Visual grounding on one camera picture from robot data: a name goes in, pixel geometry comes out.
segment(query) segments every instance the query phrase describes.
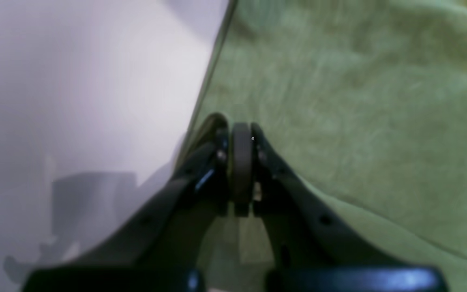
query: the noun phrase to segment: white wall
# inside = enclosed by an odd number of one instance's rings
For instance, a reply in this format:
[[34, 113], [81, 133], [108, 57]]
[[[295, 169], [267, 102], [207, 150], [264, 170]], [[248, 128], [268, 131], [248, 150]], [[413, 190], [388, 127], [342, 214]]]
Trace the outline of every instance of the white wall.
[[[39, 243], [54, 240], [52, 181], [133, 172], [140, 184], [156, 173], [152, 191], [121, 199], [127, 214], [165, 182], [226, 6], [0, 0], [0, 291], [18, 287], [6, 256], [34, 262]], [[104, 193], [83, 227], [93, 240], [124, 218]]]

